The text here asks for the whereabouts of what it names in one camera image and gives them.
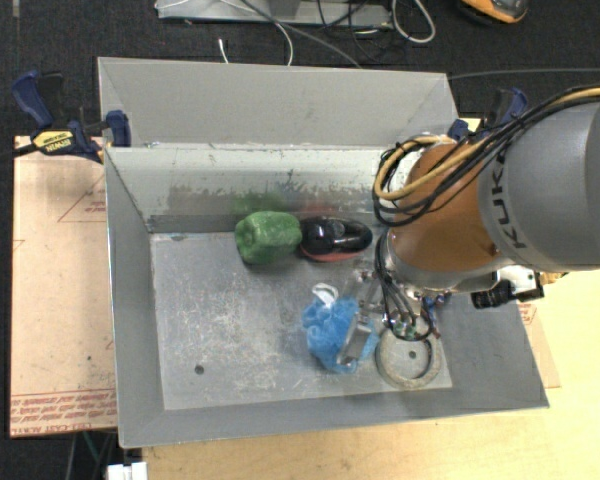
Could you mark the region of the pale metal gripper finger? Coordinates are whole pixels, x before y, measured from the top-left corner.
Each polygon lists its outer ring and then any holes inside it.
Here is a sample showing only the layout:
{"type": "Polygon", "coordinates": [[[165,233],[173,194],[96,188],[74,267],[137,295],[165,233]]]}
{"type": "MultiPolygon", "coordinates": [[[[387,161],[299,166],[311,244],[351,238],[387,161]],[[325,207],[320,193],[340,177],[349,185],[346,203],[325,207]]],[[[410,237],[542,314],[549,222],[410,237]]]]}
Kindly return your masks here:
{"type": "Polygon", "coordinates": [[[352,318],[344,341],[337,355],[339,365],[352,365],[357,362],[364,351],[366,343],[372,334],[371,320],[362,313],[356,313],[352,318]]]}
{"type": "Polygon", "coordinates": [[[345,283],[345,299],[358,313],[367,314],[366,305],[367,274],[352,273],[345,283]]]}

